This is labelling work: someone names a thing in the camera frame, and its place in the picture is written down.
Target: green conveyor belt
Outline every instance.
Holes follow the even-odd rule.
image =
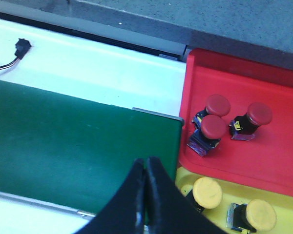
[[[97,213],[135,158],[175,177],[180,121],[0,81],[0,191]]]

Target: black connector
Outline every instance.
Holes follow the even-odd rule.
[[[31,44],[29,43],[28,40],[25,39],[19,39],[19,41],[15,44],[16,51],[15,51],[15,56],[18,59],[22,59],[26,53],[29,51]]]

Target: yellow tray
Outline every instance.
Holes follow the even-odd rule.
[[[187,194],[194,182],[203,175],[198,175],[180,167],[177,170],[176,186],[181,193]],[[293,197],[260,190],[225,180],[215,179],[223,190],[223,200],[215,209],[205,209],[202,213],[218,227],[230,234],[239,232],[226,228],[227,211],[231,203],[249,203],[253,199],[262,199],[269,202],[277,213],[277,224],[269,232],[257,234],[293,234]]]

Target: red tray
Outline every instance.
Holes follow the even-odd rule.
[[[251,141],[231,140],[200,157],[187,146],[195,130],[192,118],[206,98],[221,94],[231,103],[226,123],[244,115],[249,104],[271,107],[272,122]],[[180,116],[184,118],[180,163],[188,170],[231,182],[293,196],[293,71],[236,57],[193,50],[187,60]]]

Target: button cap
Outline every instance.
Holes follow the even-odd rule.
[[[202,207],[207,209],[216,208],[223,199],[223,191],[216,180],[202,177],[193,185],[193,197]]]
[[[224,96],[213,94],[207,98],[205,108],[210,115],[221,117],[229,113],[230,103]]]
[[[255,199],[246,207],[246,219],[258,231],[270,231],[277,223],[277,214],[271,204]]]
[[[215,115],[208,115],[202,119],[201,131],[208,139],[219,139],[227,131],[226,123]]]
[[[272,121],[272,110],[261,102],[254,102],[248,107],[247,115],[255,125],[266,125]]]

